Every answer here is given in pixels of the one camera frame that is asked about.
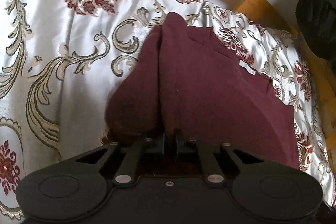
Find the wooden bed frame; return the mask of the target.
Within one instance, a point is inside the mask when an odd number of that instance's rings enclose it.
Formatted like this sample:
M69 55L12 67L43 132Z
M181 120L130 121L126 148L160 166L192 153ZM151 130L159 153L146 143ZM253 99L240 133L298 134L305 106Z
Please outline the wooden bed frame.
M234 11L245 14L253 21L265 19L273 28L298 33L267 0L242 0ZM335 147L335 77L327 61L317 57L306 42L302 43L302 49L318 88L322 128L327 134L327 149L331 149Z

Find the white floral satin bedspread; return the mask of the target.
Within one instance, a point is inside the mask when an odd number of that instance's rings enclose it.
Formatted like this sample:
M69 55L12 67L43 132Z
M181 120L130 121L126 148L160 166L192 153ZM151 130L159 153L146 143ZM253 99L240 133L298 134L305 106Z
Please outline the white floral satin bedspread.
M315 84L282 28L206 0L1 0L1 223L24 220L15 189L25 175L101 143L108 95L169 12L212 26L228 50L272 78L276 98L294 108L299 167L335 205Z

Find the black fabric bundle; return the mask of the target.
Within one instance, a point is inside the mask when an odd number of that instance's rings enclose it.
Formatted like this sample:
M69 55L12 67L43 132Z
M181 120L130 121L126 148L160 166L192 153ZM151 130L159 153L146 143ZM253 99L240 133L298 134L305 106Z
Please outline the black fabric bundle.
M327 61L335 58L335 0L299 0L297 25L311 51Z

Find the maroon small garment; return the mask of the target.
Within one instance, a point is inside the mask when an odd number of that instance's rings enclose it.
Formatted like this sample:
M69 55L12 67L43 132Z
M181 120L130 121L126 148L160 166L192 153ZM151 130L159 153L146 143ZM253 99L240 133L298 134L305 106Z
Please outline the maroon small garment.
M250 74L212 28L176 13L147 36L137 64L111 96L105 143L180 134L299 167L294 109L269 77Z

